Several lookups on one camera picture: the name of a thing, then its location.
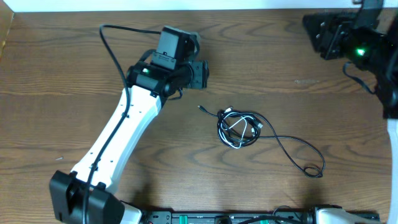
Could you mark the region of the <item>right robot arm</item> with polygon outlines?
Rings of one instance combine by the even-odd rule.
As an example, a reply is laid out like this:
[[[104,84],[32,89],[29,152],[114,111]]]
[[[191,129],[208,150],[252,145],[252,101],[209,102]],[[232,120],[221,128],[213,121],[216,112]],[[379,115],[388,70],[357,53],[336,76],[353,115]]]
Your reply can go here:
[[[381,0],[357,2],[357,12],[307,14],[302,22],[314,51],[324,60],[347,58],[350,64],[376,77],[370,89],[358,77],[353,80],[368,93],[376,95],[383,107],[391,142],[392,180],[388,223],[397,223],[397,20],[388,31],[377,31]]]

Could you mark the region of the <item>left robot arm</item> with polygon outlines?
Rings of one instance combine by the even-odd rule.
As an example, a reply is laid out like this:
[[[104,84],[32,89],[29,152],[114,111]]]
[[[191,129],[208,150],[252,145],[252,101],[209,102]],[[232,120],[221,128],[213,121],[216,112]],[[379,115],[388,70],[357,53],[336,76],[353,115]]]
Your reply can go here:
[[[202,90],[208,62],[197,60],[201,37],[165,26],[156,49],[121,72],[124,89],[98,139],[69,173],[49,182],[55,218],[63,223],[139,223],[142,210],[115,197],[124,168],[142,134],[166,101],[184,88]]]

